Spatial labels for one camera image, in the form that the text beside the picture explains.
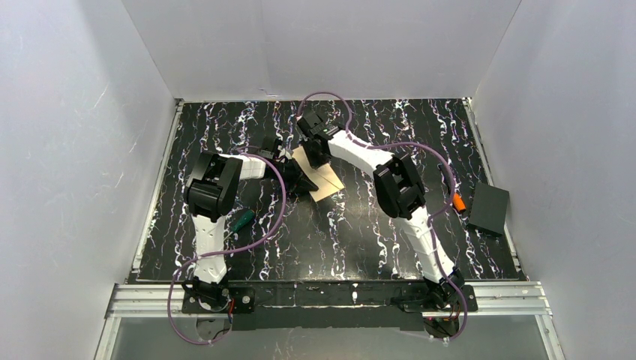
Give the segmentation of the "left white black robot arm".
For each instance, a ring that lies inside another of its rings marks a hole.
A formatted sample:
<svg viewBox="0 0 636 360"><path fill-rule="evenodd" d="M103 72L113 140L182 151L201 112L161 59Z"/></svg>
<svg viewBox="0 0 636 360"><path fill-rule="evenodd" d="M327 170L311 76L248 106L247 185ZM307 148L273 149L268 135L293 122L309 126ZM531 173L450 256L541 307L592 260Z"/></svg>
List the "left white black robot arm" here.
<svg viewBox="0 0 636 360"><path fill-rule="evenodd" d="M221 312L230 307L225 262L225 223L233 210L241 180L281 179L287 194L317 191L281 139L267 136L252 148L252 155L227 155L203 151L187 180L184 201L196 234L196 255L190 281L182 287L206 310Z"/></svg>

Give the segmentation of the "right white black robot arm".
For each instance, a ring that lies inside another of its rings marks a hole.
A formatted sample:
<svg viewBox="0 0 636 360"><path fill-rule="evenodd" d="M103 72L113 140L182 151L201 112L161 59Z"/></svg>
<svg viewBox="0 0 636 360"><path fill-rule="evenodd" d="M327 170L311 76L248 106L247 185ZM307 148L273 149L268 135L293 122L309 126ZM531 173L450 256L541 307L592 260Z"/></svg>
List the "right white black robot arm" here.
<svg viewBox="0 0 636 360"><path fill-rule="evenodd" d="M339 158L373 177L379 207L403 231L418 256L428 286L423 305L443 309L459 304L466 310L464 276L437 241L426 208L425 186L412 157L405 152L391 153L387 145L365 142L341 126L326 123L313 111L298 115L296 124L312 168Z"/></svg>

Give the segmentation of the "cream envelope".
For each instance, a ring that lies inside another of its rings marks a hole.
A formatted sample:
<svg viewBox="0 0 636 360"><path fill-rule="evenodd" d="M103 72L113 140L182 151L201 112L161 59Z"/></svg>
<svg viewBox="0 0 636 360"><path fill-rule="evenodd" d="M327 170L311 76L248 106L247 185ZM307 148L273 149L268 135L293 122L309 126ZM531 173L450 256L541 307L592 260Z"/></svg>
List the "cream envelope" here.
<svg viewBox="0 0 636 360"><path fill-rule="evenodd" d="M304 174L318 187L318 190L309 192L314 202L318 203L345 188L329 163L313 169L302 146L292 150L292 158L296 160Z"/></svg>

